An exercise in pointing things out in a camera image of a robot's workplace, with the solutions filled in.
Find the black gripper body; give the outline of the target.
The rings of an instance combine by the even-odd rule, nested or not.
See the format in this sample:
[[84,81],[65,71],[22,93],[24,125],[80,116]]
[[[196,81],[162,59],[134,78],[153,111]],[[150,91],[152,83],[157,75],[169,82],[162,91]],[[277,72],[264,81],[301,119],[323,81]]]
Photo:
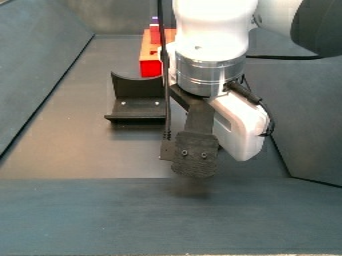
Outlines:
[[205,100],[185,92],[177,85],[169,87],[172,99],[187,111],[184,130],[200,134],[212,133],[215,110]]

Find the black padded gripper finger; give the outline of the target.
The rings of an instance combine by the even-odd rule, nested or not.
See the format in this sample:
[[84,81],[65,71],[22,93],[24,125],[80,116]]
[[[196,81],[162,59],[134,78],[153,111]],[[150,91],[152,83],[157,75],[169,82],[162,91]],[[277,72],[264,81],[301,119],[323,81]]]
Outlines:
[[181,131],[174,140],[162,140],[158,158],[170,161],[170,170],[192,178],[212,177],[217,170],[217,139],[212,134]]

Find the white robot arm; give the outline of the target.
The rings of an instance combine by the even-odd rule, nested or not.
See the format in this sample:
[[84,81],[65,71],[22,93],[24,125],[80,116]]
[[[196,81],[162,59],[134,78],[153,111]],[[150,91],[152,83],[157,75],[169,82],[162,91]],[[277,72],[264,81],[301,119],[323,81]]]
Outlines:
[[174,52],[162,53],[161,60],[174,62],[176,82],[165,91],[187,106],[184,130],[169,148],[170,169],[178,175],[215,174],[219,142],[212,135],[215,110],[205,99],[240,75],[256,4],[257,0],[172,0]]

